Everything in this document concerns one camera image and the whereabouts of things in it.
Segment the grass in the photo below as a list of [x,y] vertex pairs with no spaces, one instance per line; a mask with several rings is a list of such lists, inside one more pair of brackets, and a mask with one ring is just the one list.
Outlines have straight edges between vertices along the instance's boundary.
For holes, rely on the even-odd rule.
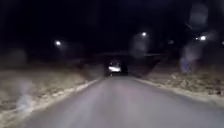
[[55,97],[63,90],[85,83],[82,71],[73,68],[38,67],[2,70],[0,73],[0,128],[18,119],[16,102],[24,95],[32,96],[34,102]]

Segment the asphalt road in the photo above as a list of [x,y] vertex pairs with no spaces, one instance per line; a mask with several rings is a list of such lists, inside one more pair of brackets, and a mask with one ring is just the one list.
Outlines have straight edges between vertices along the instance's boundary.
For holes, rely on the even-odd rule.
[[224,111],[128,77],[99,81],[23,128],[224,128]]

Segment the vehicle headlight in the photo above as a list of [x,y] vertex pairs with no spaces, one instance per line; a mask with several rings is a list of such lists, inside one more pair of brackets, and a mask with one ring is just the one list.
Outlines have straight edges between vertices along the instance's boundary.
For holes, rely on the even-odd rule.
[[112,71],[112,72],[120,72],[121,71],[121,68],[120,67],[109,67],[108,68],[110,71]]

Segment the light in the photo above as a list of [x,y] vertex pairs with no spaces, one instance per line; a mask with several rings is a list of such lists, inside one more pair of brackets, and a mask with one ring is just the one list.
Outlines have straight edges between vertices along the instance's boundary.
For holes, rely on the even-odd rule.
[[201,37],[200,37],[200,40],[201,40],[201,41],[205,41],[206,38],[207,38],[206,36],[201,36]]
[[55,41],[55,45],[60,46],[61,42],[57,40],[57,41]]
[[112,72],[120,72],[121,68],[120,67],[109,67],[109,70]]
[[143,36],[143,37],[145,37],[146,35],[147,35],[147,33],[146,33],[146,32],[143,32],[143,33],[142,33],[142,36]]

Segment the roadside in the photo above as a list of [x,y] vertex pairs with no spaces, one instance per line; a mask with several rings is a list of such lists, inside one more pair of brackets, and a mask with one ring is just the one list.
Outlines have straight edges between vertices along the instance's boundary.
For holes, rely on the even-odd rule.
[[35,111],[46,109],[86,88],[88,73],[78,67],[29,67],[0,73],[0,128],[12,127]]
[[199,66],[195,72],[186,74],[181,73],[177,60],[164,61],[155,66],[143,82],[224,107],[224,73],[221,68],[216,69],[214,65]]

